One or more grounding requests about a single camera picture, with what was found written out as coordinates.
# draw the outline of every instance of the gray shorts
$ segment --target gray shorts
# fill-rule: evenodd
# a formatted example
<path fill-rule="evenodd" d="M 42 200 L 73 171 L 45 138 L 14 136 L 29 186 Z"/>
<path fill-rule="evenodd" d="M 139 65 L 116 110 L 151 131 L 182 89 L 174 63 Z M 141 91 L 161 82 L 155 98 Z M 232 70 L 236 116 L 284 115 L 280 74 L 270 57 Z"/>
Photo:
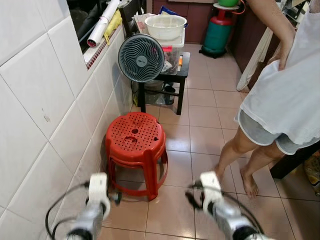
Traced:
<path fill-rule="evenodd" d="M 293 155 L 297 150 L 311 146 L 318 142 L 320 138 L 313 138 L 310 142 L 305 142 L 302 145 L 295 144 L 284 133 L 271 134 L 265 130 L 260 123 L 249 117 L 242 109 L 235 120 L 239 123 L 244 134 L 255 144 L 260 146 L 269 146 L 274 141 L 281 152 L 286 155 Z"/>

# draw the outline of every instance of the woman's hand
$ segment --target woman's hand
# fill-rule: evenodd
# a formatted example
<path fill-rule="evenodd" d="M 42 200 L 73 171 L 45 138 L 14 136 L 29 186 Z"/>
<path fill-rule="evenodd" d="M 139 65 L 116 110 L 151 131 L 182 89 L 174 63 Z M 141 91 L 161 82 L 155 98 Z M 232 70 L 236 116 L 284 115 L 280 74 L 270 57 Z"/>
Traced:
<path fill-rule="evenodd" d="M 287 59 L 290 53 L 290 50 L 294 44 L 295 36 L 293 35 L 291 38 L 289 38 L 287 41 L 280 42 L 278 48 L 275 50 L 275 53 L 273 54 L 273 57 L 270 58 L 267 65 L 270 63 L 280 60 L 279 61 L 279 71 L 282 71 L 286 67 Z"/>

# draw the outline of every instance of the bare foot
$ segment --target bare foot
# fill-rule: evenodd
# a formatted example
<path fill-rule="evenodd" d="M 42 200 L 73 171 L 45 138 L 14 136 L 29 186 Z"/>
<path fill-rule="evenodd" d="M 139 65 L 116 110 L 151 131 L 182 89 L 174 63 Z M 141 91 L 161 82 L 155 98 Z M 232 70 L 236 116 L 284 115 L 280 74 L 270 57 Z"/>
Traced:
<path fill-rule="evenodd" d="M 219 182 L 221 183 L 222 178 L 224 177 L 225 169 L 221 169 L 219 165 L 215 165 L 215 167 L 212 169 L 212 171 L 215 172 L 216 177 L 218 178 Z"/>
<path fill-rule="evenodd" d="M 258 186 L 254 177 L 252 175 L 246 175 L 246 168 L 243 167 L 240 169 L 242 181 L 243 181 L 243 188 L 248 195 L 249 198 L 255 198 L 258 194 Z"/>

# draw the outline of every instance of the red plastic stool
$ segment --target red plastic stool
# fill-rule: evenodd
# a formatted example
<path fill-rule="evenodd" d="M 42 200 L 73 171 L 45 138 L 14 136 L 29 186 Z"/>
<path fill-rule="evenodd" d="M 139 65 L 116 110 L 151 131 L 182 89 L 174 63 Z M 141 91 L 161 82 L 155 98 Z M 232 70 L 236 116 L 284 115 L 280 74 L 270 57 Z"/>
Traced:
<path fill-rule="evenodd" d="M 158 189 L 168 173 L 166 135 L 157 119 L 147 113 L 131 112 L 119 116 L 106 131 L 105 149 L 108 171 L 114 188 L 132 196 L 158 196 Z M 167 164 L 166 172 L 157 181 L 157 161 Z M 116 164 L 124 168 L 143 168 L 146 190 L 132 190 L 116 183 Z"/>

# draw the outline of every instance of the woman's arm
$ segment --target woman's arm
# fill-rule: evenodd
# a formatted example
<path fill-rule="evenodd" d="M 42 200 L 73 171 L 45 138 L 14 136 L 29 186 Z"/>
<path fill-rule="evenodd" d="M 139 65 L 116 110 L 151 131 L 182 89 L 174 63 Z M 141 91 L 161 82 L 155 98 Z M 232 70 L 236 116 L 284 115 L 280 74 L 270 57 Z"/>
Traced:
<path fill-rule="evenodd" d="M 267 25 L 281 41 L 277 55 L 279 70 L 283 70 L 295 39 L 295 28 L 278 8 L 275 0 L 247 0 L 256 16 Z"/>

